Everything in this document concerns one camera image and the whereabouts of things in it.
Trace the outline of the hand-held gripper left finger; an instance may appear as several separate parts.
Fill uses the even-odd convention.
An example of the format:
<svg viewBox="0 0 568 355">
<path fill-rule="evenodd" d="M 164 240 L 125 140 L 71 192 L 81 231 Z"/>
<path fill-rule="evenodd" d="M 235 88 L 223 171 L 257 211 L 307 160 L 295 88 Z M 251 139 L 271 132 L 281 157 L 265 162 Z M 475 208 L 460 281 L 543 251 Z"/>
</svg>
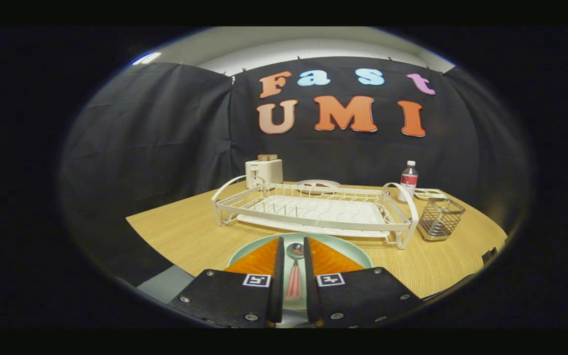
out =
<svg viewBox="0 0 568 355">
<path fill-rule="evenodd" d="M 206 269 L 172 299 L 170 305 L 208 326 L 270 328 L 282 321 L 284 241 L 272 239 L 272 272 L 234 273 Z"/>
</svg>

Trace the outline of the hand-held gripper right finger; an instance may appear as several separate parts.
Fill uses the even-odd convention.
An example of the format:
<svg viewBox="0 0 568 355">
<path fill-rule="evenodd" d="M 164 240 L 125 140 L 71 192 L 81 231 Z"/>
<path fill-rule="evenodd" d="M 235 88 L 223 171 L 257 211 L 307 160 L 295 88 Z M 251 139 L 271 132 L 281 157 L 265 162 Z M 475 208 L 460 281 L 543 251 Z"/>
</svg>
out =
<svg viewBox="0 0 568 355">
<path fill-rule="evenodd" d="M 370 328 L 421 310 L 423 301 L 383 267 L 318 273 L 318 248 L 304 238 L 307 319 L 318 328 Z"/>
</svg>

